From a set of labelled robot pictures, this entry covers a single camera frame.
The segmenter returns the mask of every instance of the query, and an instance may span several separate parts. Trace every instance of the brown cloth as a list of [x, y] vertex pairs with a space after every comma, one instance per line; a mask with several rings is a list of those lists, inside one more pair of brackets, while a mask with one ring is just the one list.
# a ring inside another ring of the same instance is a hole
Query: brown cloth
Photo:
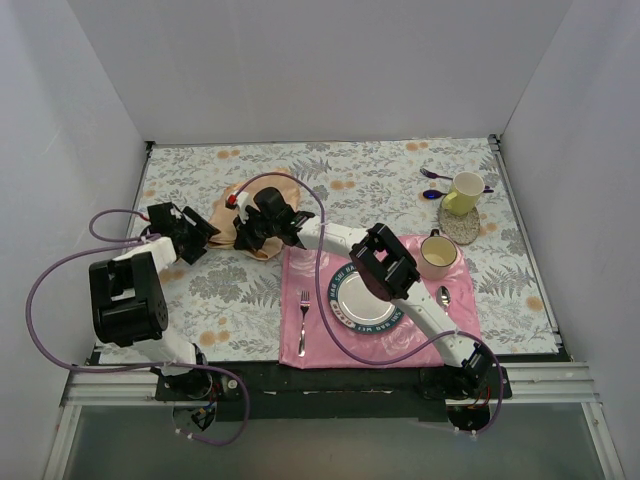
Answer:
[[[276, 168], [274, 171], [290, 173], [289, 170], [284, 168]], [[235, 185], [227, 187], [222, 196], [213, 202], [213, 215], [211, 215], [209, 223], [220, 230], [220, 233], [211, 237], [209, 240], [210, 247], [224, 248], [227, 250], [233, 248], [233, 242], [236, 240], [236, 229], [233, 226], [233, 219], [238, 216], [238, 210], [226, 208], [224, 206], [224, 202], [229, 195], [235, 192], [243, 184], [244, 182], [236, 183]], [[298, 203], [300, 202], [300, 187], [298, 187], [298, 184], [290, 178], [280, 177], [277, 175], [261, 177], [244, 189], [244, 191], [251, 196], [252, 206], [256, 206], [256, 204], [253, 203], [253, 196], [263, 188], [267, 187], [275, 187], [280, 190], [280, 193], [284, 197], [284, 201], [291, 205], [291, 208], [294, 210], [298, 209]], [[271, 257], [277, 255], [280, 250], [282, 250], [282, 240], [279, 238], [269, 238], [257, 252], [250, 252], [247, 250], [242, 251], [258, 260], [269, 260]]]

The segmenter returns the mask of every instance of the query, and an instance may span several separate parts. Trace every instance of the fern pattern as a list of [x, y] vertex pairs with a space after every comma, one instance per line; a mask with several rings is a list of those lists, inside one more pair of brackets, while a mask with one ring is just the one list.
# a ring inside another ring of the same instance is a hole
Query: fern pattern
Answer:
[[[307, 142], [154, 148], [137, 208], [172, 201], [204, 218], [224, 189], [252, 176], [287, 168], [322, 199], [329, 221], [371, 227], [383, 222], [396, 235], [429, 232], [438, 202], [427, 188], [446, 190], [420, 167], [454, 176], [477, 171], [495, 193], [479, 203], [483, 235], [462, 247], [475, 285], [484, 338], [498, 354], [555, 351], [555, 341], [522, 234], [485, 139], [397, 142]], [[304, 191], [300, 208], [317, 213]], [[145, 222], [134, 220], [134, 233]], [[182, 261], [161, 274], [172, 328], [212, 361], [277, 360], [280, 341], [282, 254], [258, 262], [234, 250], [210, 250], [194, 265]], [[144, 360], [106, 347], [103, 363]]]

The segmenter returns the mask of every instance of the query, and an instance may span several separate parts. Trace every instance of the mug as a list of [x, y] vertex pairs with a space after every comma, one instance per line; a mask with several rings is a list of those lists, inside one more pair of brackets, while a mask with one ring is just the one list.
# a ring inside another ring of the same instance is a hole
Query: mug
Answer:
[[447, 275], [456, 258], [458, 249], [455, 243], [441, 237], [440, 230], [434, 228], [420, 245], [418, 272], [427, 280], [440, 280]]
[[454, 215], [464, 215], [473, 210], [484, 192], [484, 180], [473, 172], [461, 172], [453, 177], [449, 194], [442, 200], [442, 207]]

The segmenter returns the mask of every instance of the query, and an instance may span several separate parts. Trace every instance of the white plate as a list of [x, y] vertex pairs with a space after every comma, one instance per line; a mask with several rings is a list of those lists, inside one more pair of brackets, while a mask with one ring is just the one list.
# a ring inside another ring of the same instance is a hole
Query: white plate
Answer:
[[340, 268], [329, 284], [329, 305], [334, 315], [359, 333], [381, 333], [395, 326], [402, 311], [375, 297], [353, 263]]

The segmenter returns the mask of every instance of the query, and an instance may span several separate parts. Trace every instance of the pink placemat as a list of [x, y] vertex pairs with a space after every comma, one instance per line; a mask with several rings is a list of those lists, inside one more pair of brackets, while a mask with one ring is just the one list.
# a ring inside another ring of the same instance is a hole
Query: pink placemat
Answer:
[[[419, 255], [420, 245], [426, 235], [407, 235], [400, 240], [414, 258]], [[285, 250], [282, 274], [282, 323], [280, 325], [280, 363], [297, 368], [371, 368], [345, 355], [327, 333], [314, 285], [316, 250], [287, 248]], [[327, 289], [335, 272], [349, 263], [349, 260], [323, 253], [320, 262], [320, 286], [322, 302], [329, 323], [338, 339], [349, 351], [371, 360], [392, 360], [407, 353], [426, 341], [426, 336], [406, 315], [393, 329], [381, 334], [361, 334], [344, 326], [338, 321], [329, 307]], [[473, 282], [462, 252], [458, 249], [458, 259], [452, 265], [448, 275], [437, 281], [424, 280], [431, 293], [435, 295], [440, 285], [445, 285], [451, 293], [449, 316], [460, 330], [480, 337], [480, 324], [476, 301], [473, 295]], [[300, 293], [308, 290], [311, 296], [311, 308], [305, 319], [305, 356], [298, 356], [298, 343], [302, 314], [300, 312]], [[388, 367], [430, 367], [442, 365], [442, 359], [434, 346], [430, 345], [417, 354], [394, 363]]]

